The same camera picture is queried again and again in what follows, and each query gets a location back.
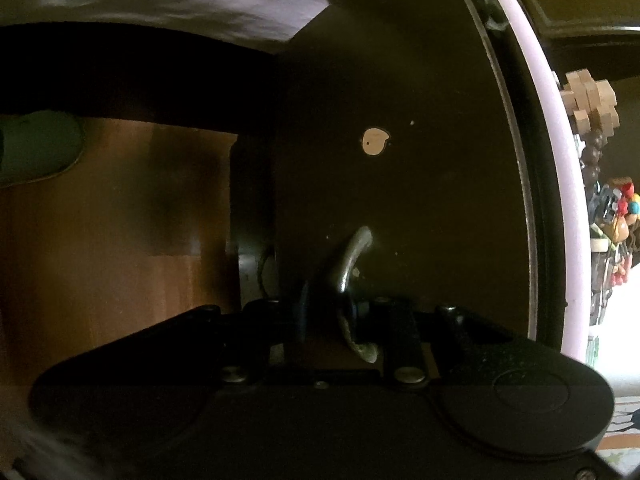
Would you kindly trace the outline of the dark green slipper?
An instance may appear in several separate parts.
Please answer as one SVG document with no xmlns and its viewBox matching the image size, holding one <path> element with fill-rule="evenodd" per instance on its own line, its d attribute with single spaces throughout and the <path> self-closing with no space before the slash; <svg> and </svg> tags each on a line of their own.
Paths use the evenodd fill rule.
<svg viewBox="0 0 640 480">
<path fill-rule="evenodd" d="M 56 177 L 78 161 L 85 133 L 74 118 L 35 112 L 1 122 L 1 186 Z"/>
</svg>

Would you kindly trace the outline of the wooden burr puzzle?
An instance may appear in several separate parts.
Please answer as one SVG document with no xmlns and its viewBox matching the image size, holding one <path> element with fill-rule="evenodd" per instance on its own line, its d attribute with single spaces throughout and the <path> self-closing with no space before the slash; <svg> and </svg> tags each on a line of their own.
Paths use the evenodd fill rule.
<svg viewBox="0 0 640 480">
<path fill-rule="evenodd" d="M 599 130 L 606 138 L 614 136 L 620 115 L 616 92 L 607 79 L 595 80 L 585 68 L 568 72 L 560 96 L 574 134 L 585 136 Z"/>
</svg>

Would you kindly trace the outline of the dark drawer front panel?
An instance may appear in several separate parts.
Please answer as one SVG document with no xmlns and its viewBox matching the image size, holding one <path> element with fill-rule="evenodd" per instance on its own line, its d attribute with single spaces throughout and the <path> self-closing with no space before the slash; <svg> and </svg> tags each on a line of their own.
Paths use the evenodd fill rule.
<svg viewBox="0 0 640 480">
<path fill-rule="evenodd" d="M 514 122 L 469 0 L 336 0 L 272 61 L 232 150 L 232 222 L 294 298 L 368 228 L 363 296 L 452 304 L 526 334 L 535 289 Z"/>
</svg>

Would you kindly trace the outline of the metal drawer handle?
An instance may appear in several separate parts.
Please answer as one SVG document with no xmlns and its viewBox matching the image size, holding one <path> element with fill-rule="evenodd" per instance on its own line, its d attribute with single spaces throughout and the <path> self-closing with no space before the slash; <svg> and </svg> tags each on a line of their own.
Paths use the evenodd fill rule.
<svg viewBox="0 0 640 480">
<path fill-rule="evenodd" d="M 338 310 L 340 310 L 346 342 L 357 358 L 367 364 L 376 363 L 380 350 L 374 342 L 359 342 L 358 340 L 360 336 L 358 323 L 362 320 L 359 307 L 360 304 L 365 304 L 366 300 L 359 298 L 355 283 L 359 275 L 358 260 L 371 248 L 372 243 L 371 230 L 367 226 L 359 228 L 349 239 L 331 278 L 332 286 L 337 294 Z"/>
</svg>

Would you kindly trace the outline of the pink foam table mat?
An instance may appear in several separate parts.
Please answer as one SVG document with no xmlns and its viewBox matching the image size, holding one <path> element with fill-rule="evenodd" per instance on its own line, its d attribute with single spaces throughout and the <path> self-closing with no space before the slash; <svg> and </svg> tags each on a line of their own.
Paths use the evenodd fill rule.
<svg viewBox="0 0 640 480">
<path fill-rule="evenodd" d="M 548 58 L 518 0 L 487 0 L 506 25 L 504 70 L 518 118 L 535 218 L 539 341 L 587 359 L 590 246 L 584 181 L 572 129 Z"/>
</svg>

